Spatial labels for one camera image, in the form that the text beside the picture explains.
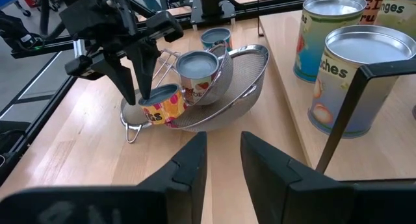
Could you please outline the small figs label can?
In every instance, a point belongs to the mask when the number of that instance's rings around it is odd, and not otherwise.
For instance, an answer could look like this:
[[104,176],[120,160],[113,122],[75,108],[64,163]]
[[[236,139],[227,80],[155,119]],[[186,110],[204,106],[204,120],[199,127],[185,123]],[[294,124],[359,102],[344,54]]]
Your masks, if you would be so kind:
[[165,84],[152,89],[149,99],[138,101],[147,119],[154,125],[169,123],[187,109],[187,104],[178,84]]

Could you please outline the pink and green label can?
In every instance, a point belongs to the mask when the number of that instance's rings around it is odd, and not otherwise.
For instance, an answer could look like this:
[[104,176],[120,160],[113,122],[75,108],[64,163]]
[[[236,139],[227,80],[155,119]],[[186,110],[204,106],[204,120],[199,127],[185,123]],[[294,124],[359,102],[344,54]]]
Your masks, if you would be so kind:
[[360,19],[361,25],[373,25],[383,0],[366,0],[367,6]]

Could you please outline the oranges label tin can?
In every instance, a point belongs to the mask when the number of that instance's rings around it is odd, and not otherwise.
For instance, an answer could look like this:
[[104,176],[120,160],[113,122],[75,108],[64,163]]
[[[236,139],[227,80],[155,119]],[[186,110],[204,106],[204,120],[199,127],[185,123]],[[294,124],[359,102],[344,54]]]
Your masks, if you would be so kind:
[[374,24],[401,31],[416,40],[416,0],[383,0]]

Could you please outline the large metal mesh strainer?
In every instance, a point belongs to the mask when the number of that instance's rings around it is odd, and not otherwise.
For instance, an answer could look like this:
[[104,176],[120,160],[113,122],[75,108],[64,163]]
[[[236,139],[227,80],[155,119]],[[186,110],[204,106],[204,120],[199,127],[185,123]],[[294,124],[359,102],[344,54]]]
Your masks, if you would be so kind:
[[250,44],[229,52],[233,61],[233,77],[225,95],[207,106],[193,106],[166,126],[190,132],[213,131],[243,116],[254,106],[263,87],[269,51],[259,44]]

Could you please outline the wooden shelf with black legs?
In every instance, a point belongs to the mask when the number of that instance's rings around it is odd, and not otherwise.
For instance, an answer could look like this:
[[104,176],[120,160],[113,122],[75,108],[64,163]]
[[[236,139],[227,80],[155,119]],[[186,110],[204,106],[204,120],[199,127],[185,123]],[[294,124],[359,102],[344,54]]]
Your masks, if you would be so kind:
[[[260,18],[268,44],[271,77],[277,84],[277,101],[266,98],[278,133],[290,140],[281,145],[291,156],[315,168],[328,135],[313,126],[307,111],[313,87],[293,73],[300,11],[269,14]],[[397,80],[370,131],[354,139],[342,139],[325,170],[339,180],[416,179],[416,75]]]

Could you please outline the small teal tin can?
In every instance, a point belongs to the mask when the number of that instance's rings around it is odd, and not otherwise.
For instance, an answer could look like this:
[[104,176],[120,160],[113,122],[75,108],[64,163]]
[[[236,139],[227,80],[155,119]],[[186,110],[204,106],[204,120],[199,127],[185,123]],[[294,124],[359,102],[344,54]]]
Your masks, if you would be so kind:
[[225,27],[212,28],[205,31],[200,37],[204,49],[210,49],[217,41],[225,41],[227,51],[232,51],[231,31]]

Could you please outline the black box with green light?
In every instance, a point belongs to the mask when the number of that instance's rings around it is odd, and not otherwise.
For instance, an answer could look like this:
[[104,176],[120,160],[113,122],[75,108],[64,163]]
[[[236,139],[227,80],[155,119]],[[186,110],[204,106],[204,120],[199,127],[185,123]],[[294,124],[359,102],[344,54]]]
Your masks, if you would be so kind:
[[35,51],[43,48],[44,40],[40,35],[29,32],[20,18],[5,14],[0,10],[0,37],[12,52]]

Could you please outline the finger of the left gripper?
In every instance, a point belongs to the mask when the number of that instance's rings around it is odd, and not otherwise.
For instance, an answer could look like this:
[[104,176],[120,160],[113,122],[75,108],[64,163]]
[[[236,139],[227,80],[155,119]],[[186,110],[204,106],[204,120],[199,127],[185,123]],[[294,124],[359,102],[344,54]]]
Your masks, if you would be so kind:
[[153,72],[161,52],[155,39],[138,40],[125,48],[127,58],[132,62],[136,79],[143,99],[148,100],[151,93]]
[[108,76],[124,99],[130,105],[135,105],[136,96],[131,71],[121,64],[120,59],[116,55],[96,54],[92,58],[92,70]]

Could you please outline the peaches label tin can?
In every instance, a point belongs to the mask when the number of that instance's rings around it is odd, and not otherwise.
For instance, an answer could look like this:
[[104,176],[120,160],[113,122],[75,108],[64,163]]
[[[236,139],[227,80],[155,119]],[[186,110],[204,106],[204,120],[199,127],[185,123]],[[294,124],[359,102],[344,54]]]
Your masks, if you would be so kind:
[[[414,56],[416,40],[395,29],[354,25],[332,31],[326,37],[320,60],[309,120],[329,134],[358,67]],[[369,131],[396,81],[391,77],[367,86],[343,133],[345,138],[356,138]]]

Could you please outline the blue green label tin can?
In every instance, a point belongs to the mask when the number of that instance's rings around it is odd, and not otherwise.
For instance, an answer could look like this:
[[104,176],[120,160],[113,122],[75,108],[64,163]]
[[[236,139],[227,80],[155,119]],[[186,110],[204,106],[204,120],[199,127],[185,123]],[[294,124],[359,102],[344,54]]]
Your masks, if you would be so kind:
[[366,0],[306,0],[303,3],[293,67],[299,79],[315,82],[327,35],[335,29],[357,25],[366,6]]

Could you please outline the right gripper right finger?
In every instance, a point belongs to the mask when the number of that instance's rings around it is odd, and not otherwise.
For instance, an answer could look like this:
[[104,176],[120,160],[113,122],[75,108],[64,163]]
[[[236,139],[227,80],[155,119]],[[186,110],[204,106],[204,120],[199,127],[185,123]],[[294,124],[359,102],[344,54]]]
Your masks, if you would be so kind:
[[259,224],[347,224],[352,188],[261,138],[240,136],[244,178]]

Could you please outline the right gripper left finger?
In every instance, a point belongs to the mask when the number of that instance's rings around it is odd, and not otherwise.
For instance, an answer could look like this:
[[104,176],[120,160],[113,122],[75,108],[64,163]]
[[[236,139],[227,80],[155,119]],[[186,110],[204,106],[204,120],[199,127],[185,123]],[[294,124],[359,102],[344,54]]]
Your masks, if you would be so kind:
[[200,224],[207,180],[207,133],[193,136],[167,163],[138,184],[140,224]]

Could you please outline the tomatoes label tin can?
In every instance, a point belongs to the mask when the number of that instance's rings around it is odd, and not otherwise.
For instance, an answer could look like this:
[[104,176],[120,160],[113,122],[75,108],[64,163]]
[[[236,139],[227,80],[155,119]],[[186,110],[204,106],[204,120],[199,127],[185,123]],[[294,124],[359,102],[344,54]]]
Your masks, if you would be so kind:
[[218,58],[207,51],[190,51],[176,62],[183,97],[195,105],[206,93],[218,73]]

